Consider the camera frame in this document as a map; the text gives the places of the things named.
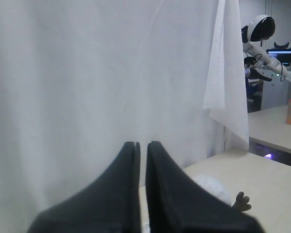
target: white table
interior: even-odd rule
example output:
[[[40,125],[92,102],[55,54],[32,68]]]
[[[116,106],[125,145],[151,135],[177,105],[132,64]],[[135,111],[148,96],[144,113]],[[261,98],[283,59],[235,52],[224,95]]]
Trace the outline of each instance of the white table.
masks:
[[[291,125],[287,106],[248,114],[250,141],[291,153]]]
[[[219,179],[236,197],[243,191],[250,197],[254,216],[267,233],[291,233],[291,167],[241,150],[213,156],[184,171]],[[145,187],[140,188],[142,225],[148,222]]]

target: white ball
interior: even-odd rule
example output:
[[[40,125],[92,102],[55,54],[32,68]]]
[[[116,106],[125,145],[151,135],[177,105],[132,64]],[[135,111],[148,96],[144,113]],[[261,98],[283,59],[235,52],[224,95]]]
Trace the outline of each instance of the white ball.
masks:
[[[229,206],[232,205],[230,194],[219,180],[204,175],[196,176],[193,178],[193,180],[200,187],[209,192],[211,195],[215,196],[220,201]]]

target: white wall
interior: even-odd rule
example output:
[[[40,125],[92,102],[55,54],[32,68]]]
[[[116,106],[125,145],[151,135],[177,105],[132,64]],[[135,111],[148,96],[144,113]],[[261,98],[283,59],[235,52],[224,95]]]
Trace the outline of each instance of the white wall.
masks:
[[[242,27],[260,14],[272,16],[276,22],[275,34],[265,41],[266,48],[291,42],[291,0],[239,0]]]

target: monitor screen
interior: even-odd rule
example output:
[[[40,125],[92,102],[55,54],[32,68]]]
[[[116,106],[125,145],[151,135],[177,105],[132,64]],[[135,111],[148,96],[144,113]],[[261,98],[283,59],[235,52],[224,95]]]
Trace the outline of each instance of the monitor screen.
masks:
[[[266,50],[270,57],[276,58],[280,61],[284,66],[289,67],[291,65],[291,49],[272,49]]]

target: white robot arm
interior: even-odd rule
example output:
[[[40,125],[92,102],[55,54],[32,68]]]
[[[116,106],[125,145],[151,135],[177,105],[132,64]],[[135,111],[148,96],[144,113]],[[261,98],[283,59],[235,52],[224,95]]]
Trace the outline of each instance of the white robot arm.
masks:
[[[270,57],[262,47],[252,43],[267,40],[274,32],[275,22],[272,17],[268,15],[257,16],[248,26],[242,28],[242,47],[245,52],[259,60],[254,65],[255,67],[263,66],[281,75],[285,80],[291,83],[291,72],[287,71],[286,67],[277,59]]]

